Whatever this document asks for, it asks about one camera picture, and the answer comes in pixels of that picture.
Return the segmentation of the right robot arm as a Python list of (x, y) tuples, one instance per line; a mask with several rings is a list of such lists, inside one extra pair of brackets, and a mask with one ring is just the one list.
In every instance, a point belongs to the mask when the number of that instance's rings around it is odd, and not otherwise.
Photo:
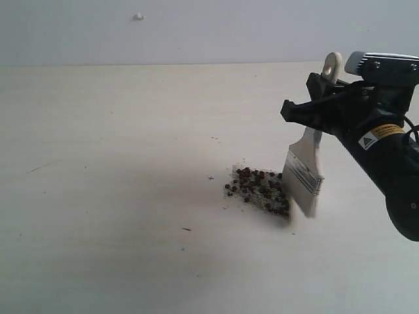
[(335, 136), (383, 193), (397, 231), (418, 241), (418, 126), (404, 131), (417, 78), (378, 78), (347, 83), (310, 73), (311, 100), (283, 103), (286, 122)]

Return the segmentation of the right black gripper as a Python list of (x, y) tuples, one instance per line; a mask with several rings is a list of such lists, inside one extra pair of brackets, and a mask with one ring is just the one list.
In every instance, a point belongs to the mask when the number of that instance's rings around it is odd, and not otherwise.
[(286, 122), (333, 134), (341, 141), (384, 124), (412, 126), (406, 117), (412, 87), (349, 83), (341, 79), (333, 83), (319, 73), (309, 74), (306, 87), (310, 97), (318, 99), (301, 104), (286, 99), (280, 111)]

